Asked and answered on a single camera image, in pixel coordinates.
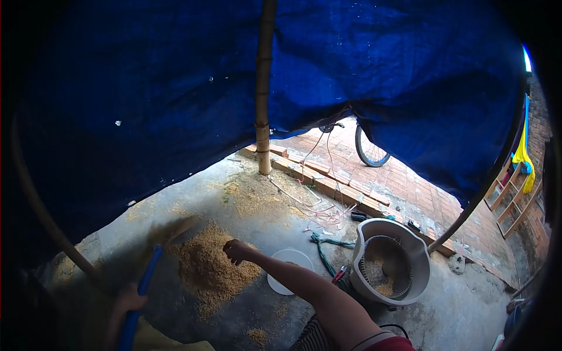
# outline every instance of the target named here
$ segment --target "green rope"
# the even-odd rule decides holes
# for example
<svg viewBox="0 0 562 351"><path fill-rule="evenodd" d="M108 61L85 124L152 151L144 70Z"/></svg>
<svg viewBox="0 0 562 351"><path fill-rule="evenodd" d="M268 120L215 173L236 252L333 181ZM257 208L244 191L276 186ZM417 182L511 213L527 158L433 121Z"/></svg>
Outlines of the green rope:
<svg viewBox="0 0 562 351"><path fill-rule="evenodd" d="M320 246L322 243L330 243L330 244L334 244L334 245L339 245L339 246L353 246L355 245L355 243L350 243L347 241L339 241L339 240L334 240L334 239L330 239L330 238L324 238L321 239L320 235L312 232L312 235L310 236L310 241L313 243L316 243L318 245L318 253L320 254L320 259L322 260L322 263L324 264L324 267L326 267L326 269L328 269L328 272L330 272L330 275L332 277L335 277L337 272L334 267L332 267L332 265L330 264L330 262L328 261L328 258L326 257L326 255L324 254L324 251L322 251L322 247ZM348 292L348 288L346 283L343 281L343 279L338 280L338 284L339 287L345 291Z"/></svg>

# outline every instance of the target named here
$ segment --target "fist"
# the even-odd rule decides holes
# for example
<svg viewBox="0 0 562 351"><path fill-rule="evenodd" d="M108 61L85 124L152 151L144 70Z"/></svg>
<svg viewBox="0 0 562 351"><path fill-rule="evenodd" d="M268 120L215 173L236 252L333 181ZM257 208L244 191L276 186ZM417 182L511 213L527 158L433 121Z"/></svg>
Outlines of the fist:
<svg viewBox="0 0 562 351"><path fill-rule="evenodd" d="M244 260L251 261L255 250L246 245L243 241L233 239L224 244L223 251L230 261L235 265L240 265Z"/></svg>

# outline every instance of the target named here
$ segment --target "rock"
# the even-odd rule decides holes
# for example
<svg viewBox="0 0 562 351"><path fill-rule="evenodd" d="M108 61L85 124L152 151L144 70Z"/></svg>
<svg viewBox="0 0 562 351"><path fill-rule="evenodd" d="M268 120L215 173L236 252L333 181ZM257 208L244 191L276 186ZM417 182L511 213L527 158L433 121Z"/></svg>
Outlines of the rock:
<svg viewBox="0 0 562 351"><path fill-rule="evenodd" d="M448 259L449 268L454 274L461 275L464 273L464 261L464 256L456 253Z"/></svg>

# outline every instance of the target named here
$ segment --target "brick wall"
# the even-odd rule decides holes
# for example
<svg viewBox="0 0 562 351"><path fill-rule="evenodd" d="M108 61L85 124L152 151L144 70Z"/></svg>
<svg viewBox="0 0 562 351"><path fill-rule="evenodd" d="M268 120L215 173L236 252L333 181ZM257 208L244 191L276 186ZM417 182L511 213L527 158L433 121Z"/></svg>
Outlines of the brick wall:
<svg viewBox="0 0 562 351"><path fill-rule="evenodd" d="M545 141L549 140L552 136L549 124L549 113L546 107L545 97L542 94L541 85L534 75L528 78L527 83L530 86L529 98L531 99L529 104L527 153L533 162L536 177L531 193L524 194L522 199L518 202L521 209L529 202L538 183L542 180ZM529 270L531 274L533 274L546 258L549 247L549 237L542 224L544 219L542 197L539 196L538 200L534 201L531 206L527 219L518 228L517 232L522 239L523 247L527 254Z"/></svg>

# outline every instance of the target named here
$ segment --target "red sleeve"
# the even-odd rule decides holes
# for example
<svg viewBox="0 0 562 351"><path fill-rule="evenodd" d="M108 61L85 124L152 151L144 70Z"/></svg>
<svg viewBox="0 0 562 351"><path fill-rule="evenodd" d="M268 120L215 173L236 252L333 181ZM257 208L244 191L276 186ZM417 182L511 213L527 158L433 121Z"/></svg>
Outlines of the red sleeve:
<svg viewBox="0 0 562 351"><path fill-rule="evenodd" d="M410 340L402 336L384 339L366 348L364 351L416 351Z"/></svg>

